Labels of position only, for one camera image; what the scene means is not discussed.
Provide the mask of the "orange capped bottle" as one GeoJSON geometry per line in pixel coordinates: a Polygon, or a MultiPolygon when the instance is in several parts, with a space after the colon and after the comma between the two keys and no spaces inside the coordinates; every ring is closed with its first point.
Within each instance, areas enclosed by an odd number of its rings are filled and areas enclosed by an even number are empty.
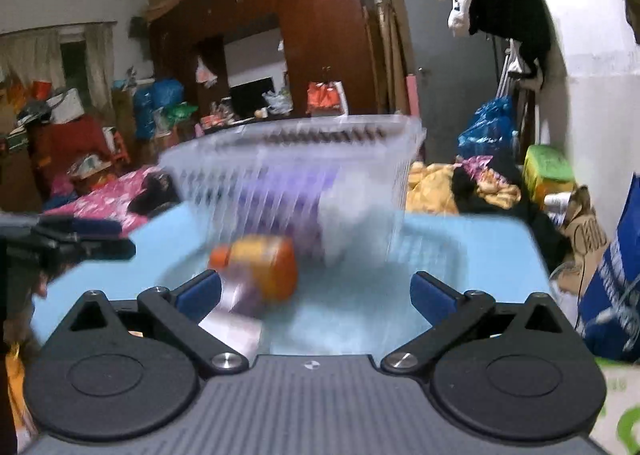
{"type": "Polygon", "coordinates": [[[285,301],[297,288],[295,248],[284,236],[245,235],[217,246],[209,254],[208,267],[218,272],[244,269],[267,301],[285,301]]]}

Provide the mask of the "dark red wooden wardrobe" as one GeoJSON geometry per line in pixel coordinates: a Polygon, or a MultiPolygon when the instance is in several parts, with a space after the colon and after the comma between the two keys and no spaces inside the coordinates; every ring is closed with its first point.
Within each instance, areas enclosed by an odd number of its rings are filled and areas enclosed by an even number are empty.
{"type": "Polygon", "coordinates": [[[309,84],[327,80],[341,82],[352,114],[374,114],[373,20],[373,0],[179,0],[150,24],[154,73],[205,105],[229,92],[224,48],[278,30],[294,116],[306,114],[309,84]]]}

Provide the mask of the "flat purple tissue pack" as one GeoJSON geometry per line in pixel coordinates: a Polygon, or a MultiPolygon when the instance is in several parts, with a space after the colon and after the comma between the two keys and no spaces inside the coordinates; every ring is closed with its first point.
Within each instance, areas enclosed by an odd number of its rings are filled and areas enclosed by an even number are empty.
{"type": "Polygon", "coordinates": [[[219,302],[198,325],[253,362],[262,345],[260,313],[262,294],[253,282],[223,277],[219,302]]]}

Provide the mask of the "green box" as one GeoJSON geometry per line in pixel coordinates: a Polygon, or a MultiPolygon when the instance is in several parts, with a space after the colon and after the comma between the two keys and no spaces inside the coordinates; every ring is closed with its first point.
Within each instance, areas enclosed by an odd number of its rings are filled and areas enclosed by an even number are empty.
{"type": "Polygon", "coordinates": [[[550,145],[530,145],[525,154],[523,179],[530,199],[544,206],[547,195],[573,192],[576,186],[572,166],[550,145]]]}

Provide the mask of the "white paper roll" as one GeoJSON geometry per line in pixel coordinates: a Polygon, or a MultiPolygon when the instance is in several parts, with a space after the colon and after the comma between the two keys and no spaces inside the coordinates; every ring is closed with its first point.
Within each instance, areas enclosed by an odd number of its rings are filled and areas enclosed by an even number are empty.
{"type": "Polygon", "coordinates": [[[395,218],[390,183],[365,172],[340,172],[318,206],[323,262],[347,258],[381,263],[390,249],[395,218]]]}

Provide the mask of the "window curtain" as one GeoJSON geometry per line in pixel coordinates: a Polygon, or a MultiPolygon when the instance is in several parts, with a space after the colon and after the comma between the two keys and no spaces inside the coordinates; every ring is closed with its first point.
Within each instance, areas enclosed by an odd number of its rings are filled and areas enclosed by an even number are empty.
{"type": "Polygon", "coordinates": [[[90,99],[96,117],[107,126],[114,125],[112,102],[114,80],[113,29],[111,24],[85,26],[86,74],[90,99]]]}

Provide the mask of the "clear plastic perforated basket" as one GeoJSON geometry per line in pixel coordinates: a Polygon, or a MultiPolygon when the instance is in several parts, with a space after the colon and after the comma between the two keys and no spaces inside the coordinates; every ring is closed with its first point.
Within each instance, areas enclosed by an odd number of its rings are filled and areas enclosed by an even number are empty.
{"type": "Polygon", "coordinates": [[[176,145],[160,154],[160,168],[210,245],[276,235],[325,264],[382,261],[425,137],[405,115],[281,119],[176,145]]]}

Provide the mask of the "large purple tissue pack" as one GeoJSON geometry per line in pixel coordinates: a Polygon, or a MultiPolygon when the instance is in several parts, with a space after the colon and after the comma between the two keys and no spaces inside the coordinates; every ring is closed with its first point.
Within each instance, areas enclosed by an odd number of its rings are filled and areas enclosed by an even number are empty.
{"type": "Polygon", "coordinates": [[[286,236],[298,256],[322,259],[318,206],[337,177],[335,168],[267,168],[239,190],[236,230],[286,236]]]}

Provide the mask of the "pink floral bedding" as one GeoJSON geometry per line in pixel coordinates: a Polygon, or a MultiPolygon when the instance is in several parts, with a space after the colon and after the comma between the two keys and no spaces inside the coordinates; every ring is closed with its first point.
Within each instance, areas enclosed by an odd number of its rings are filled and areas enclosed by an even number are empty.
{"type": "Polygon", "coordinates": [[[156,166],[145,166],[129,174],[107,182],[97,190],[77,198],[76,201],[58,208],[46,210],[46,215],[73,215],[79,218],[111,219],[122,225],[122,234],[127,235],[145,226],[149,218],[128,210],[134,197],[143,191],[143,181],[155,172],[156,166]]]}

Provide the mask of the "grey door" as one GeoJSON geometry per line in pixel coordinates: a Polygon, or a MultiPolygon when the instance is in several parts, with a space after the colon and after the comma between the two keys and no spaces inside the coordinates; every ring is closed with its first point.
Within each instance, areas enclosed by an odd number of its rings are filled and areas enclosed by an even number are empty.
{"type": "Polygon", "coordinates": [[[494,97],[499,66],[495,38],[456,36],[448,26],[451,0],[404,0],[420,115],[426,128],[425,159],[450,163],[458,135],[477,108],[494,97]]]}

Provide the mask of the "blue plastic bag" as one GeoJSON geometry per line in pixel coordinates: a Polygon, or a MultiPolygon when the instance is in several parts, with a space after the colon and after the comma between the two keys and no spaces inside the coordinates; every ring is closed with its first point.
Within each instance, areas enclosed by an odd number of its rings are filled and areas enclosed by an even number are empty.
{"type": "Polygon", "coordinates": [[[458,135],[458,155],[494,156],[513,151],[515,111],[509,96],[492,99],[477,108],[468,128],[458,135]]]}

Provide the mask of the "blue shopping bag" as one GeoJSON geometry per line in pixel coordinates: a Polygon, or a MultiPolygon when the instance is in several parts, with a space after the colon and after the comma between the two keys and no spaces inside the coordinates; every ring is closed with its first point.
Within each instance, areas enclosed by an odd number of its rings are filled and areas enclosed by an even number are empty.
{"type": "Polygon", "coordinates": [[[639,176],[630,183],[616,232],[580,299],[578,331],[597,357],[639,361],[639,176]]]}

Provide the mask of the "yellow blanket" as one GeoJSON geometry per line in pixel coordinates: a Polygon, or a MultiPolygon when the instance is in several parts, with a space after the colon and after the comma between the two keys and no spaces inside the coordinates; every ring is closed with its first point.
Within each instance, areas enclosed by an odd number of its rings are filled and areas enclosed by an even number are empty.
{"type": "Polygon", "coordinates": [[[413,162],[409,169],[405,209],[415,214],[457,215],[456,198],[476,196],[490,209],[509,210],[521,201],[521,189],[489,166],[490,155],[453,164],[413,162]]]}

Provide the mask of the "red white hanging bag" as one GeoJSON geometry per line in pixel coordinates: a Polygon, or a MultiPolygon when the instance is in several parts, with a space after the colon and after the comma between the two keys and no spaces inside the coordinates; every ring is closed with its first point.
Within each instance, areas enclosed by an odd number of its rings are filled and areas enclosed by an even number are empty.
{"type": "Polygon", "coordinates": [[[311,82],[307,88],[306,113],[311,116],[348,114],[348,103],[341,82],[311,82]]]}

